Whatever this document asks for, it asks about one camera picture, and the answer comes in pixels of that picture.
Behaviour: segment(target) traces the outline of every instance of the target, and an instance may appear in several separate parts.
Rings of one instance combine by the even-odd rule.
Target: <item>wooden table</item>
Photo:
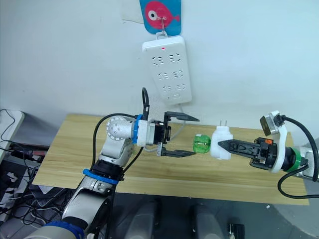
[[[101,117],[68,115],[57,133],[33,181],[34,184],[76,188],[83,178],[82,170],[89,168],[92,158],[92,134]],[[178,124],[172,125],[172,134]],[[211,136],[214,126],[186,125],[180,135],[166,145],[167,149],[192,151],[197,133]],[[264,137],[262,130],[231,128],[235,139],[253,141]],[[97,154],[105,140],[105,127],[97,134]],[[292,146],[290,133],[287,145]],[[184,158],[157,157],[143,152],[120,182],[117,192],[209,198],[273,204],[308,205],[308,200],[282,196],[277,181],[282,173],[272,174],[249,165],[249,159],[232,155],[231,160],[217,160],[207,154]],[[295,195],[306,194],[304,182],[290,178],[284,190]]]

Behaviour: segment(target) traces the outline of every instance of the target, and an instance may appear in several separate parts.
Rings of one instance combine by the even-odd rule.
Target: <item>power strip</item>
[[[159,94],[166,104],[191,101],[184,38],[175,36],[144,42],[143,55]]]

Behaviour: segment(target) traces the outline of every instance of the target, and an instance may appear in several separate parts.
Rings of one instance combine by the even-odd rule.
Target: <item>blue ring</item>
[[[48,224],[45,224],[44,227],[45,226],[64,228],[64,229],[67,229],[68,231],[72,232],[76,239],[84,238],[84,231],[82,228],[77,227],[73,224],[69,224],[67,222],[50,222]]]
[[[102,181],[105,183],[109,183],[109,184],[113,184],[113,185],[117,185],[119,183],[119,181],[117,181],[117,180],[95,175],[94,173],[91,173],[90,170],[88,170],[87,168],[84,169],[82,173],[90,178],[94,178],[96,180],[99,180],[99,181]]]
[[[143,115],[138,115],[134,124],[134,130],[133,130],[133,143],[137,143],[138,141],[138,126],[139,126],[139,120],[142,118]]]

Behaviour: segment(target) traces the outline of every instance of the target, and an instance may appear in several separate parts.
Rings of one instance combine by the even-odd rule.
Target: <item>green ring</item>
[[[301,155],[300,155],[300,152],[299,150],[295,149],[295,148],[291,148],[294,152],[295,152],[295,155],[296,155],[296,160],[295,160],[295,163],[294,165],[288,169],[286,172],[292,172],[294,170],[297,170],[300,166],[300,163],[301,163]]]

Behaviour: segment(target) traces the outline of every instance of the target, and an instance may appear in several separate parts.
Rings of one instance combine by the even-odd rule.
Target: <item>white wall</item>
[[[143,86],[153,116],[177,110],[161,103],[141,58],[154,36],[122,21],[116,0],[0,8],[0,106],[29,114],[17,140],[50,143],[67,113],[140,113]],[[260,116],[280,110],[318,137],[318,9],[317,0],[183,0],[193,92],[184,111],[202,124],[260,128]]]

